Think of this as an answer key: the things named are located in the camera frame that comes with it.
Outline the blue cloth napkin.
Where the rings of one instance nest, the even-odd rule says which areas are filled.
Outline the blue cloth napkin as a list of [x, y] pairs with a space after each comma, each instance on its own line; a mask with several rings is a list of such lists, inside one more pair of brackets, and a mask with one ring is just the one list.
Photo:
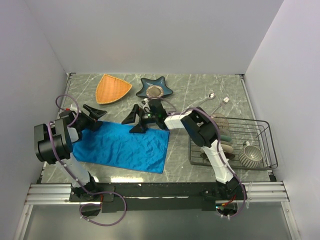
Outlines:
[[161, 174], [164, 170], [170, 133], [149, 128], [130, 133], [133, 127], [104, 121], [99, 130], [82, 131], [82, 140], [73, 144], [79, 162]]

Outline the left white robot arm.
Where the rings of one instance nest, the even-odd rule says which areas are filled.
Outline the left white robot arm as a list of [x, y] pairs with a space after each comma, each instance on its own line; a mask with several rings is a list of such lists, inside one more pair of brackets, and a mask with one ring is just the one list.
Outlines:
[[84, 130], [99, 130], [103, 125], [100, 118], [107, 111], [87, 104], [83, 108], [87, 112], [70, 107], [54, 122], [36, 125], [33, 128], [34, 152], [40, 162], [55, 166], [69, 177], [73, 195], [80, 200], [94, 201], [98, 198], [99, 188], [94, 177], [76, 160], [73, 143], [82, 140]]

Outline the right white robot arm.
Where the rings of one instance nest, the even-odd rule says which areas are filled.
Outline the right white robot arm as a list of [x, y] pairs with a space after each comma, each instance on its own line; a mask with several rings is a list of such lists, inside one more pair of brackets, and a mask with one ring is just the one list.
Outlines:
[[186, 130], [192, 141], [204, 151], [213, 168], [215, 187], [209, 193], [221, 200], [247, 199], [245, 186], [231, 168], [223, 151], [220, 130], [202, 108], [189, 108], [182, 113], [173, 113], [165, 110], [160, 99], [153, 98], [135, 104], [121, 123], [133, 124], [136, 119], [138, 122], [130, 133], [144, 134], [149, 124], [156, 124], [166, 131]]

